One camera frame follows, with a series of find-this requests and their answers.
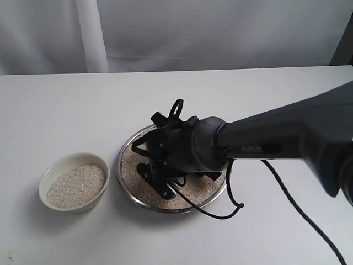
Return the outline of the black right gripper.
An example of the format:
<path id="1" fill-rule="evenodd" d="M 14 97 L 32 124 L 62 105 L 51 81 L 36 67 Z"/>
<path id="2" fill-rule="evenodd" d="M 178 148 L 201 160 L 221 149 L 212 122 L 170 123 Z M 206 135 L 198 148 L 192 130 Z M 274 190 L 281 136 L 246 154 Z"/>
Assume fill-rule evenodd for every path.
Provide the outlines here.
<path id="1" fill-rule="evenodd" d="M 159 180 L 187 174 L 217 180 L 221 175 L 221 155 L 216 146 L 220 121 L 184 121 L 147 133 L 147 151 Z"/>

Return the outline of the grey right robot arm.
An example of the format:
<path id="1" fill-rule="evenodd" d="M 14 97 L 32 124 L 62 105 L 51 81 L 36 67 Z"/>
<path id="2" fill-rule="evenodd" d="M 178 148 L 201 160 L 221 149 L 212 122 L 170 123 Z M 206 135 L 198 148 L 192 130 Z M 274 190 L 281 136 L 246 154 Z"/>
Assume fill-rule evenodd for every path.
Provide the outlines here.
<path id="1" fill-rule="evenodd" d="M 150 131 L 146 148 L 162 178 L 218 172 L 231 159 L 300 159 L 328 195 L 352 201 L 352 83 L 227 123 L 191 117 Z"/>

